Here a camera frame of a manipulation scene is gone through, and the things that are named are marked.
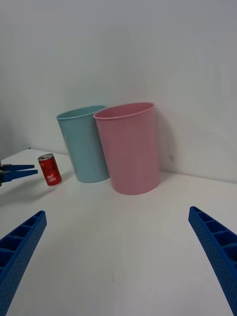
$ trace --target soda can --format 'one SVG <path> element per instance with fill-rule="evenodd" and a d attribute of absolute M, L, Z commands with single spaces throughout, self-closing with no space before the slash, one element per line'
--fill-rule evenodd
<path fill-rule="evenodd" d="M 48 186 L 56 186 L 62 182 L 61 175 L 53 154 L 46 154 L 38 158 L 43 175 Z"/>

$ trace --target blue cup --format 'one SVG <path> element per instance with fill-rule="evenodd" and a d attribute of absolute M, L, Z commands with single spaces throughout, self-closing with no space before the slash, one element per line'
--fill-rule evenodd
<path fill-rule="evenodd" d="M 57 116 L 78 181 L 92 183 L 109 178 L 93 114 L 103 105 L 80 108 Z"/>

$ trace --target bucket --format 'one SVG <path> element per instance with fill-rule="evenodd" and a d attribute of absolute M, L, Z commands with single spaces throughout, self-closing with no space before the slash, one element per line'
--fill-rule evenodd
<path fill-rule="evenodd" d="M 96 105 L 57 116 L 78 181 L 98 182 L 109 178 L 93 114 L 104 109 Z"/>
<path fill-rule="evenodd" d="M 159 183 L 158 140 L 152 103 L 124 104 L 94 114 L 113 188 L 136 195 Z"/>

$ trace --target white table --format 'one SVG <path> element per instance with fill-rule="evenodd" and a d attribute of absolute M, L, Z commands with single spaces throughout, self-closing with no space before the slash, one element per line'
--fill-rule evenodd
<path fill-rule="evenodd" d="M 50 188 L 26 150 L 3 163 L 34 163 L 38 175 L 0 188 L 0 238 L 43 209 L 47 227 L 8 316 L 229 316 L 231 309 L 188 222 L 195 205 L 237 232 L 237 185 L 177 174 L 139 196 L 110 180 Z"/>

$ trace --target pink cup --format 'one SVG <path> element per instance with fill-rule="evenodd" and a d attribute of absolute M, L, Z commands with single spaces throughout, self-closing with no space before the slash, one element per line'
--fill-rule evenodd
<path fill-rule="evenodd" d="M 94 114 L 113 188 L 142 194 L 159 183 L 155 107 L 132 103 Z"/>

